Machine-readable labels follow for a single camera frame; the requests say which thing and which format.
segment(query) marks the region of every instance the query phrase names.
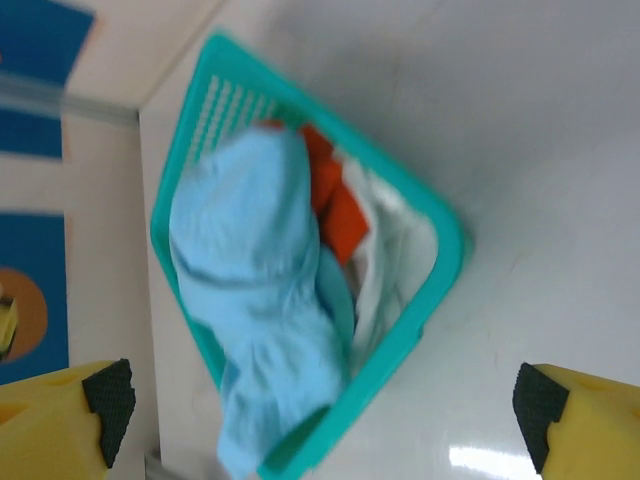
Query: metal strip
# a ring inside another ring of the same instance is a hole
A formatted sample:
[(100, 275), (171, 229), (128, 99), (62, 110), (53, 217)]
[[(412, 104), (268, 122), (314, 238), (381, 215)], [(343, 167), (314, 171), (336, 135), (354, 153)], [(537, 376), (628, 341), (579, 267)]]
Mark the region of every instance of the metal strip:
[(0, 73), (0, 108), (60, 118), (72, 113), (128, 126), (139, 125), (137, 108), (69, 95), (56, 85)]

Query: light blue towel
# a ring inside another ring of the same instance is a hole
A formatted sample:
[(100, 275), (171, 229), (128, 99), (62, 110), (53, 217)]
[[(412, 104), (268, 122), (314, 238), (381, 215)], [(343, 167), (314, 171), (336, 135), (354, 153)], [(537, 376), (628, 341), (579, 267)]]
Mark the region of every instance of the light blue towel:
[(234, 479), (349, 381), (353, 303), (310, 184), (297, 133), (251, 127), (185, 171), (173, 200), (180, 294), (228, 360), (218, 456)]

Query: white cloth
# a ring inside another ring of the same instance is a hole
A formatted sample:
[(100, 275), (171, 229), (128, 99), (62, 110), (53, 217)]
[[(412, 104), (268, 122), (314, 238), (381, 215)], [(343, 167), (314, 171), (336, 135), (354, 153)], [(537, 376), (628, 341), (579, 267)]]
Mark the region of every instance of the white cloth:
[(351, 259), (358, 285), (350, 364), (352, 371), (357, 371), (431, 273), (438, 246), (427, 216), (411, 208), (384, 180), (344, 155), (342, 179), (369, 225)]

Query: orange cloth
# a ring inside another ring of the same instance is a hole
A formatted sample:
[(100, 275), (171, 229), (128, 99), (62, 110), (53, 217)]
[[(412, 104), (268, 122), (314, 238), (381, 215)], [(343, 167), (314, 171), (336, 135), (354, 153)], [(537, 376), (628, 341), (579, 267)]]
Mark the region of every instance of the orange cloth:
[[(263, 125), (281, 128), (270, 120)], [(312, 125), (300, 129), (311, 167), (311, 206), (318, 217), (320, 239), (345, 266), (369, 225), (351, 191), (342, 183), (342, 165), (332, 158), (333, 145)]]

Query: laundry basket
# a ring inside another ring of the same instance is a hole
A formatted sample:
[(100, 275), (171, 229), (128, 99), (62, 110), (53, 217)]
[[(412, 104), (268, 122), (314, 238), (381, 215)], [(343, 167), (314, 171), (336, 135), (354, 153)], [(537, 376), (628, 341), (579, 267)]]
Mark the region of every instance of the laundry basket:
[(340, 399), (289, 435), (259, 469), (266, 479), (295, 479), (323, 459), (417, 344), (426, 320), (460, 272), (465, 237), (449, 207), (418, 179), (228, 36), (213, 35), (202, 50), (162, 174), (151, 239), (216, 386), (220, 385), (225, 357), (212, 332), (189, 318), (180, 299), (169, 248), (171, 202), (186, 164), (197, 162), (201, 153), (235, 130), (267, 118), (292, 127), (315, 125), (395, 187), (416, 211), (427, 215), (438, 236), (437, 258), (426, 282)]

